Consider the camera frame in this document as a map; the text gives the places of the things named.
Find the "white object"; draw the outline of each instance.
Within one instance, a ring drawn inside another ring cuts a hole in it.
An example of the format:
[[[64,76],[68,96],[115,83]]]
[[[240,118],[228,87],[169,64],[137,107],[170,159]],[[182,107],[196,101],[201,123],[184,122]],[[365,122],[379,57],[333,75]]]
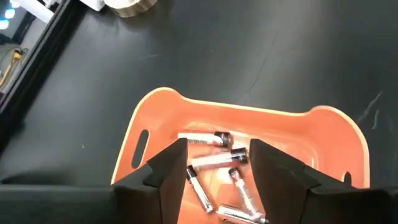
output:
[[[6,10],[6,14],[4,15],[4,17],[6,19],[12,19],[15,16],[15,9],[7,9]]]
[[[19,0],[10,0],[10,3],[11,3],[11,7],[13,7],[14,9],[21,6],[21,4],[19,3]]]
[[[7,29],[8,24],[9,24],[8,19],[0,20],[0,30]]]
[[[80,0],[80,1],[96,11],[100,11],[105,6],[104,0]]]
[[[21,6],[33,16],[48,24],[54,13],[37,0],[19,0]]]

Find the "black table surface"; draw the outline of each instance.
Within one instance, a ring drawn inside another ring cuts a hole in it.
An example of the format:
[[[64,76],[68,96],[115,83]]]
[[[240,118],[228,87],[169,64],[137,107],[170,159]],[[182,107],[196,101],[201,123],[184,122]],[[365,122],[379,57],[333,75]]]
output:
[[[169,86],[289,112],[334,106],[367,139],[371,185],[398,185],[397,8],[393,0],[160,0],[128,19],[87,10],[4,149],[0,177],[109,184],[137,103]]]

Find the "scratch on table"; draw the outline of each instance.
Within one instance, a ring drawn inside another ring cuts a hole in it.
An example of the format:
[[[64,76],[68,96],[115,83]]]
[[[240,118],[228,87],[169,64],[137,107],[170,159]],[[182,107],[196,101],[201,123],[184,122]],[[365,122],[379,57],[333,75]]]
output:
[[[153,57],[159,57],[160,54],[153,54],[153,55],[147,55],[147,56],[143,56],[143,57],[139,57],[139,59],[147,59],[147,58],[153,58]]]
[[[257,81],[259,80],[261,71],[262,71],[262,69],[264,68],[264,66],[265,66],[266,63],[267,63],[268,55],[269,55],[269,54],[267,54],[267,56],[265,57],[264,61],[262,62],[262,65],[261,65],[261,67],[260,67],[260,70],[259,70],[259,72],[257,73],[257,77],[256,77],[256,79],[254,80],[253,84],[252,84],[252,85],[250,86],[250,88],[246,91],[246,93],[249,93],[250,96],[251,96],[251,90],[252,90],[253,87],[256,85]]]
[[[379,116],[379,112],[380,112],[380,110],[376,110],[376,113],[374,114],[374,123],[373,123],[372,130],[375,130],[377,128],[377,117]]]
[[[356,120],[357,123],[361,122],[363,119],[365,119],[368,116],[370,110],[372,109],[374,104],[379,100],[379,98],[382,94],[383,94],[383,91],[380,91],[379,94],[377,94],[377,96],[375,97],[375,99],[373,99],[369,103],[368,107],[363,111],[362,115]]]

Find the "aa battery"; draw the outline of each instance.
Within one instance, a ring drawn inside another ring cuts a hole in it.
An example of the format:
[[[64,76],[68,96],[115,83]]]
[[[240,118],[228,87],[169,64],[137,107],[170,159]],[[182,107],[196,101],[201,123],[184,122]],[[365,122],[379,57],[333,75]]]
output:
[[[197,173],[195,172],[192,166],[187,167],[187,180],[192,184],[195,193],[197,194],[203,209],[205,209],[206,213],[210,213],[213,211],[214,207],[212,206],[209,198],[207,197],[203,187],[201,186]]]
[[[232,149],[191,159],[191,165],[196,170],[214,169],[220,167],[238,166],[248,163],[246,148]]]
[[[235,186],[238,188],[241,198],[243,200],[244,206],[247,208],[250,214],[258,214],[259,209],[256,207],[254,198],[249,192],[246,184],[243,181],[242,175],[237,167],[230,168],[228,171]]]
[[[268,219],[263,214],[248,214],[236,207],[229,205],[221,205],[217,211],[218,216],[225,223],[236,223],[236,224],[265,224],[268,223]]]
[[[233,144],[231,133],[178,133],[178,138],[187,138],[190,144],[209,144],[212,146],[230,147]]]

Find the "orange plastic bin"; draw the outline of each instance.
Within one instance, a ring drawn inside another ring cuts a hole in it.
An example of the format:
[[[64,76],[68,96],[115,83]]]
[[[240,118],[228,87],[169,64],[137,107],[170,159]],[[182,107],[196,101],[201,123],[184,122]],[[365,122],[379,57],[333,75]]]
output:
[[[176,141],[178,132],[229,131],[235,139],[234,148],[249,149],[250,139],[258,138],[335,179],[343,180],[349,172],[354,187],[369,187],[369,152],[365,138],[352,119],[330,106],[317,106],[306,113],[287,113],[191,100],[171,88],[155,89],[134,110],[111,184],[136,170],[132,167],[132,158],[145,129],[149,137],[140,166]],[[219,150],[189,145],[188,163],[192,156]],[[257,205],[262,208],[250,165],[242,170]],[[228,168],[206,170],[200,172],[199,177],[216,209],[222,203],[242,206]],[[219,222],[215,213],[208,215],[203,211],[188,182],[178,222]]]

